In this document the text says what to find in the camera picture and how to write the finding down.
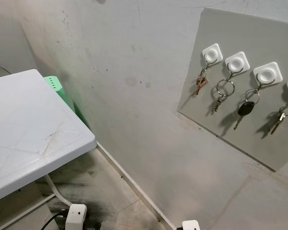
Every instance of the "black cable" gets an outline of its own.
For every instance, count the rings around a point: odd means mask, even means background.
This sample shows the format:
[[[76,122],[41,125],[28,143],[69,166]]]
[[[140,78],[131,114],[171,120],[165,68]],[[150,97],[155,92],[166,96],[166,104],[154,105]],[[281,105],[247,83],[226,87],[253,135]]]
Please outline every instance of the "black cable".
[[[44,224],[44,226],[41,228],[41,230],[45,229],[46,226],[47,226],[53,219],[55,219],[57,216],[60,216],[60,215],[62,215],[62,212],[59,212],[59,213],[55,214],[53,217],[51,217],[51,218]]]

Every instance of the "electrical cord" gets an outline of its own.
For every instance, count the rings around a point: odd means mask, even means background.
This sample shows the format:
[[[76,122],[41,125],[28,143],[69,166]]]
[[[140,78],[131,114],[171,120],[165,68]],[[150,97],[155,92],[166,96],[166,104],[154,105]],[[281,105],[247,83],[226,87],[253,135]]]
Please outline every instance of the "electrical cord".
[[[45,224],[44,226],[41,228],[41,230],[44,230],[46,228],[46,226],[53,220],[55,219],[57,216],[63,216],[63,217],[67,217],[68,215],[68,209],[67,210],[63,210],[62,212],[59,212],[55,215],[53,215]]]

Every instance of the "green object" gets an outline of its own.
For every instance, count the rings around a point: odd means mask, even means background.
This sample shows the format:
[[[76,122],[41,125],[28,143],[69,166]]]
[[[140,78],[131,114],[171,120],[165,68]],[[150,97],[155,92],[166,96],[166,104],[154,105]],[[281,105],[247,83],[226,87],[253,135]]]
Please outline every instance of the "green object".
[[[44,77],[44,79],[47,81],[47,83],[59,94],[59,96],[62,98],[62,100],[71,108],[71,104],[68,100],[68,97],[66,95],[66,92],[64,91],[58,77],[56,76],[48,76]]]

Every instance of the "keyring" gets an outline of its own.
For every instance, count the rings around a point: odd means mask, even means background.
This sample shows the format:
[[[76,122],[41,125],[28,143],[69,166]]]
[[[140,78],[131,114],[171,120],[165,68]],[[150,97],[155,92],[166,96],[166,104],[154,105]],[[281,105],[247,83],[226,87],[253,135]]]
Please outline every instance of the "keyring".
[[[254,90],[254,89],[249,89],[249,90],[247,90],[247,91],[245,92],[245,101],[248,102],[249,98],[252,97],[252,95],[251,95],[251,96],[247,99],[248,95],[251,94],[252,92],[253,92],[254,94],[256,94],[257,97],[258,97],[258,98],[257,98],[257,101],[254,102],[255,104],[257,104],[257,103],[259,102],[259,100],[260,100],[260,94],[259,94],[258,90]]]
[[[222,81],[226,81],[226,83],[229,82],[229,83],[232,85],[233,90],[232,90],[231,93],[221,93],[220,88],[219,88],[219,84],[220,84]],[[230,95],[232,95],[232,94],[234,93],[235,86],[234,86],[234,83],[233,83],[231,80],[229,80],[228,78],[225,78],[225,79],[223,79],[223,80],[220,80],[220,81],[216,84],[216,90],[217,90],[217,93],[218,93],[220,96],[228,97],[228,96],[230,96]]]
[[[283,113],[286,109],[288,109],[288,105],[282,106],[282,107],[279,109],[279,112],[280,112],[280,113]]]

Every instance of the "white plastic table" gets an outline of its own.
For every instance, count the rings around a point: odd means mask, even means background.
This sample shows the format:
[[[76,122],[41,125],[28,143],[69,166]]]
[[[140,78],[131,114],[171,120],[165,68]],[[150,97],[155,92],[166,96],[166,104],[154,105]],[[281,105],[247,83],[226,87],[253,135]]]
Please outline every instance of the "white plastic table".
[[[54,196],[70,206],[47,174],[96,145],[37,70],[0,78],[0,199],[44,176],[54,194],[28,212]]]

